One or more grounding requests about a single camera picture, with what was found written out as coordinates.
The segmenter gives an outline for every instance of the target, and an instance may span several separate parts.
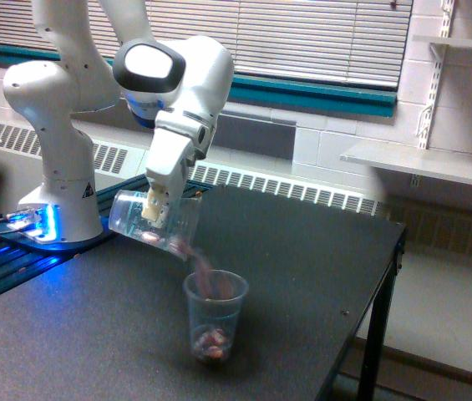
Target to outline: window frame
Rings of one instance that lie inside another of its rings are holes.
[[[112,59],[105,59],[112,64]],[[0,44],[1,66],[30,60],[57,61],[59,55],[47,50]],[[235,74],[229,100],[307,112],[334,111],[393,117],[397,92]]]

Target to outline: blue led light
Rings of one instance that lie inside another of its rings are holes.
[[[58,224],[55,218],[55,211],[52,205],[47,205],[45,209],[46,214],[46,227],[45,227],[45,234],[46,234],[46,241],[53,241],[58,237]]]

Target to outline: warning label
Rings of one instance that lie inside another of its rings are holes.
[[[89,198],[92,195],[94,195],[93,186],[87,181],[87,187],[85,188],[84,196],[82,196],[82,198]]]

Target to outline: table leg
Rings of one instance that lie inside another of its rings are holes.
[[[357,401],[369,401],[373,399],[375,385],[377,383],[378,365],[383,350],[384,335],[388,323],[389,308],[392,303],[393,286],[397,275],[397,258],[394,258],[392,266],[384,279],[383,285],[378,290],[373,301],[371,320],[369,322],[368,340],[363,355],[360,384],[358,385]]]

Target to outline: cup rim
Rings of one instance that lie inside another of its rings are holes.
[[[191,291],[191,289],[189,289],[189,286],[188,286],[188,283],[191,281],[191,279],[193,277],[195,277],[196,273],[195,272],[192,272],[190,275],[188,275],[185,280],[184,280],[184,284],[183,284],[183,287],[184,287],[184,292],[185,294],[190,297],[190,298],[193,298],[197,301],[202,301],[202,302],[211,302],[211,303],[228,303],[228,302],[234,302],[234,301],[238,301],[240,299],[242,299],[248,292],[249,292],[249,283],[247,282],[247,280],[245,280],[243,277],[241,277],[239,274],[235,274],[233,272],[229,272],[227,270],[222,270],[222,269],[213,269],[211,270],[211,272],[223,272],[223,273],[228,273],[229,275],[235,277],[236,279],[238,280],[241,280],[241,282],[244,284],[244,287],[243,287],[243,291],[241,292],[240,295],[238,295],[237,297],[233,297],[233,298],[229,298],[229,299],[210,299],[210,298],[203,298],[201,296],[199,296],[198,294],[196,294],[195,292]]]

